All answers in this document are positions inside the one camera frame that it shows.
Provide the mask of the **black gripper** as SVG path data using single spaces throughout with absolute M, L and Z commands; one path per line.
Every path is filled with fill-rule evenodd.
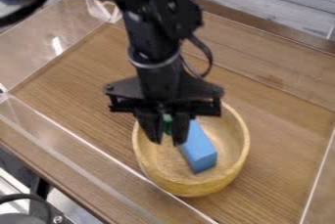
M 223 88 L 188 74 L 180 58 L 157 64 L 132 61 L 137 76 L 105 86 L 113 112 L 137 112 L 140 126 L 150 142 L 160 144 L 164 117 L 173 114 L 173 143 L 188 141 L 191 117 L 221 114 Z

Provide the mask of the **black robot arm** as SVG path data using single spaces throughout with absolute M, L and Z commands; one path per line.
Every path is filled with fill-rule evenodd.
M 22 21 L 47 0 L 0 0 L 20 9 L 0 18 L 0 26 Z M 209 60 L 213 54 L 196 37 L 203 10 L 196 0 L 110 0 L 121 10 L 129 35 L 129 60 L 137 75 L 105 86 L 113 112 L 129 112 L 146 138 L 163 142 L 171 132 L 173 144 L 187 143 L 192 120 L 221 114 L 224 89 L 205 81 L 209 71 L 196 70 L 183 57 L 191 41 Z

